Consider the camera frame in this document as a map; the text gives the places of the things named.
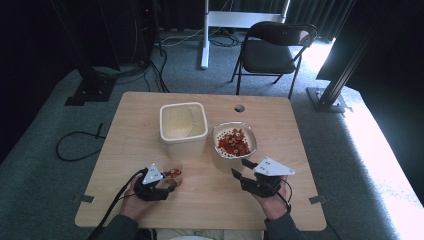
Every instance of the floor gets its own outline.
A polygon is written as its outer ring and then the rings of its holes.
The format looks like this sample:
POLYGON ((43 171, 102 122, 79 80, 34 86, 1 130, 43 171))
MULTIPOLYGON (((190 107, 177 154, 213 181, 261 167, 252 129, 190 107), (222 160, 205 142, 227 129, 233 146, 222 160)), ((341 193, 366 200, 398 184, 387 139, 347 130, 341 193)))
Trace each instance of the floor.
MULTIPOLYGON (((163 56, 157 49, 152 54, 155 66, 164 66, 161 76, 166 87, 171 92, 235 94, 235 84, 227 81, 239 46, 212 44, 209 68, 201 70, 201 41, 176 32, 164 33, 163 38, 176 35, 185 40, 164 43, 163 56)), ((223 37, 214 41, 232 42, 223 37)), ((423 206, 361 94, 343 89, 341 96, 348 106, 343 114, 316 112, 310 102, 307 87, 328 85, 315 77, 330 49, 331 45, 316 41, 305 52, 291 99, 327 220, 323 231, 305 234, 310 239, 420 239, 423 206)), ((97 155, 61 161, 56 144, 72 131, 96 133, 100 123, 99 133, 107 135, 122 94, 160 91, 158 79, 153 68, 122 77, 108 102, 87 102, 79 107, 64 106, 81 81, 77 71, 56 86, 0 166, 0 239, 83 239, 90 234, 93 229, 76 226, 74 218, 97 155)), ((241 94, 287 97, 289 80, 290 76, 285 76, 271 85, 270 79, 245 79, 241 94)), ((102 140, 79 136, 63 144, 61 156, 76 158, 100 149, 102 140)))

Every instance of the wooden tabletop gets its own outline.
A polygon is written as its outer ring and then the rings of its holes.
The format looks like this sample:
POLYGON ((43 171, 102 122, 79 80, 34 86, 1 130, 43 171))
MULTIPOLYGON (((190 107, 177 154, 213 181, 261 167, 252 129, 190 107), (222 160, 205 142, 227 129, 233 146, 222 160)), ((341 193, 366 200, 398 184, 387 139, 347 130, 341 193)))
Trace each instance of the wooden tabletop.
MULTIPOLYGON (((140 219, 141 227, 265 229, 265 215, 256 200, 212 161, 216 154, 211 139, 213 126, 241 121, 252 128, 257 141, 251 161, 260 162, 269 156, 296 171, 288 182, 293 188, 292 217, 297 227, 308 231, 325 228, 321 205, 309 201, 317 191, 288 99, 145 92, 123 95, 85 192, 95 200, 81 202, 75 218, 78 226, 97 226, 135 172, 167 160, 159 133, 159 110, 163 105, 185 102, 199 102, 205 109, 209 134, 204 154, 198 159, 182 160, 182 185, 140 219), (235 111, 237 105, 243 105, 245 111, 235 111)), ((245 169, 242 173, 249 176, 252 171, 245 169)), ((121 201, 107 223, 118 214, 120 206, 121 201)))

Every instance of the stand base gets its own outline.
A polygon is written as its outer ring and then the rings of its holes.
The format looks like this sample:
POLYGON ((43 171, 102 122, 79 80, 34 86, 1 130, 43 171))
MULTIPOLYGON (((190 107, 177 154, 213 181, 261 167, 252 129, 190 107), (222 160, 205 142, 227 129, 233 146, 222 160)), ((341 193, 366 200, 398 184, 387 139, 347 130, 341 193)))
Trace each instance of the stand base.
POLYGON ((325 88, 306 88, 306 92, 314 105, 315 111, 317 112, 329 112, 329 113, 344 113, 346 103, 343 97, 339 96, 337 100, 331 106, 324 106, 319 103, 319 100, 324 92, 325 88))
POLYGON ((83 106, 85 102, 107 102, 112 94, 116 79, 102 79, 102 84, 96 90, 87 91, 84 80, 79 85, 73 97, 66 100, 65 106, 83 106))

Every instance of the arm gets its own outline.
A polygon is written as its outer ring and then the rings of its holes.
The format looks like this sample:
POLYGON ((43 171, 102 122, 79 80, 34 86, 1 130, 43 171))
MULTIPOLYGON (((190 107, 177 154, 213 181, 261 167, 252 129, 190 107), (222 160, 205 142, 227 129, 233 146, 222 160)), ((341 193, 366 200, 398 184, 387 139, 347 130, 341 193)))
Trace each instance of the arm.
MULTIPOLYGON (((282 179, 287 181, 287 176, 282 176, 282 179)), ((286 184, 283 182, 280 190, 281 196, 286 196, 286 184)), ((296 224, 287 212, 287 206, 277 195, 268 198, 261 198, 253 195, 259 202, 267 219, 265 226, 268 231, 269 240, 303 240, 306 237, 296 228, 296 224)))
POLYGON ((138 198, 134 192, 134 185, 138 178, 131 181, 130 188, 125 192, 124 201, 119 214, 108 224, 106 229, 100 234, 98 240, 133 240, 138 231, 140 218, 156 202, 145 202, 138 198))

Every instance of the forearm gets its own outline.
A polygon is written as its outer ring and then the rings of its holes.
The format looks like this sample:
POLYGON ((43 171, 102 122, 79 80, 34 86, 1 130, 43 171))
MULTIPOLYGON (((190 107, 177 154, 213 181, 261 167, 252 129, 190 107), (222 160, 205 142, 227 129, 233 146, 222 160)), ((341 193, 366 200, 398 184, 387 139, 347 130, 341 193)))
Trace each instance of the forearm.
POLYGON ((116 215, 100 234, 98 240, 133 240, 137 230, 136 221, 124 215, 116 215))
POLYGON ((265 220, 269 240, 306 240, 307 238, 296 228, 290 213, 275 220, 265 220))

